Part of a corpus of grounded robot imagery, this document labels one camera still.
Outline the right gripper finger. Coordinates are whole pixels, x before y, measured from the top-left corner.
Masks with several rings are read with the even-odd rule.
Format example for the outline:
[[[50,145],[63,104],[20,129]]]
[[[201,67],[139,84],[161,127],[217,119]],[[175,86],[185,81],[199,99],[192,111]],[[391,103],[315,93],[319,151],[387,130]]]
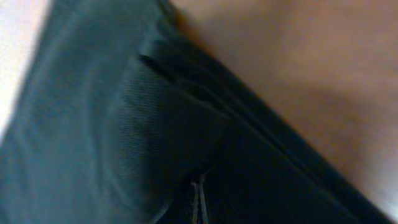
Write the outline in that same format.
[[[198,211],[199,211],[199,191],[198,191],[198,185],[196,182],[191,181],[191,185],[193,186],[194,189],[194,197],[193,197],[193,203],[192,203],[192,224],[197,224],[198,223]]]
[[[203,174],[199,176],[199,194],[200,194],[200,206],[201,206],[201,220],[203,224],[210,224],[209,216],[208,216],[208,210],[207,210],[207,204],[206,204],[206,195],[205,195],[205,181],[208,176],[208,174],[214,169],[212,167],[211,169],[207,170]]]

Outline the black t-shirt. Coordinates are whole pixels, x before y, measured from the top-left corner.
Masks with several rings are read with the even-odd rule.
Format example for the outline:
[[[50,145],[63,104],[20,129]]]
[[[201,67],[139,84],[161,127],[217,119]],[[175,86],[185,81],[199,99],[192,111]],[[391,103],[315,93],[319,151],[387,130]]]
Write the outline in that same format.
[[[54,1],[1,145],[5,224],[367,224],[387,218],[167,1]]]

